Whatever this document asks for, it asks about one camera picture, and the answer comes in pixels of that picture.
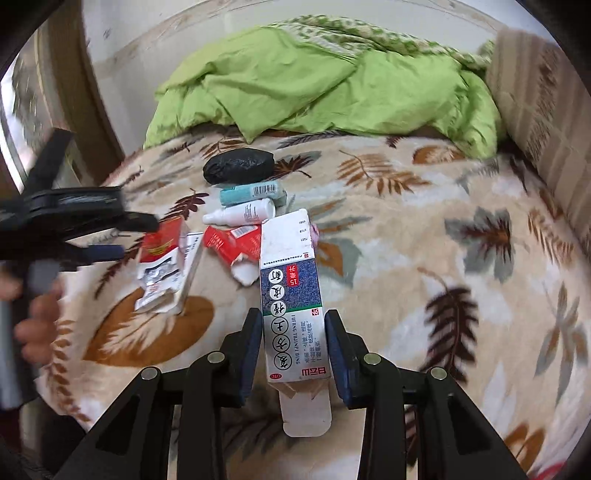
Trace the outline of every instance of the hand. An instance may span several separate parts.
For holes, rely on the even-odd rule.
[[[0,300],[12,301],[22,292],[22,284],[0,272]],[[60,317],[58,300],[63,294],[59,281],[45,295],[35,298],[29,306],[29,318],[14,327],[14,336],[23,344],[22,357],[31,364],[46,365],[51,361],[51,343],[57,337],[56,321]]]

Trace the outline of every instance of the green patterned fabric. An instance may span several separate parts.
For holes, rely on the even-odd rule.
[[[158,88],[144,146],[205,122],[236,124],[248,142],[268,128],[383,135],[431,125],[467,155],[490,157],[503,132],[480,78],[492,50],[325,15],[252,28],[188,56]]]

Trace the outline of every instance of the turquoise tube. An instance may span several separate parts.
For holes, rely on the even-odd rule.
[[[262,181],[260,183],[236,185],[229,189],[223,189],[220,192],[220,203],[224,206],[230,206],[265,198],[277,201],[284,197],[284,195],[285,191],[278,181]]]

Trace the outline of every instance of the gray handle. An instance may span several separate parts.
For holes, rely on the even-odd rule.
[[[51,289],[59,271],[60,264],[54,260],[33,262],[25,273],[23,297],[0,302],[0,410],[13,410],[37,396],[37,369],[22,358],[13,330],[27,318],[30,301]]]

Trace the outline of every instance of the barcode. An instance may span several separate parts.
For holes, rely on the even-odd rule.
[[[252,188],[252,192],[255,196],[268,195],[269,193],[275,193],[277,190],[274,183],[268,185],[257,185]]]
[[[234,230],[230,230],[230,233],[232,234],[232,236],[234,238],[240,238],[240,237],[246,235],[247,233],[252,232],[253,230],[256,230],[255,226],[245,225],[245,226],[240,226]]]

